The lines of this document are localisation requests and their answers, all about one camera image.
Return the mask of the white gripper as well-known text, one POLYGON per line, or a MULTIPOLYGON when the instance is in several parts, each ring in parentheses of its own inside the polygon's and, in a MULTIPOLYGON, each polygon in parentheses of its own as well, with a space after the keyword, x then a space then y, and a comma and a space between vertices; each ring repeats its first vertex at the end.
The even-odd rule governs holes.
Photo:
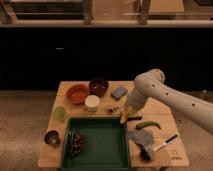
POLYGON ((126 98, 124 103, 124 112, 126 115, 135 115, 146 104, 147 97, 139 90, 133 89, 126 98))

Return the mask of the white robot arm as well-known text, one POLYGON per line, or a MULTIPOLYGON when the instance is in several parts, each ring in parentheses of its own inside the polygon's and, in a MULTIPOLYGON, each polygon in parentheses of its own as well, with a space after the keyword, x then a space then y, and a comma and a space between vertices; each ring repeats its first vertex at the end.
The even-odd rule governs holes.
POLYGON ((165 75, 160 69, 151 69, 134 79, 133 90, 124 103, 120 123, 141 110, 149 97, 184 114, 198 126, 213 135, 213 103, 182 93, 164 84, 165 75))

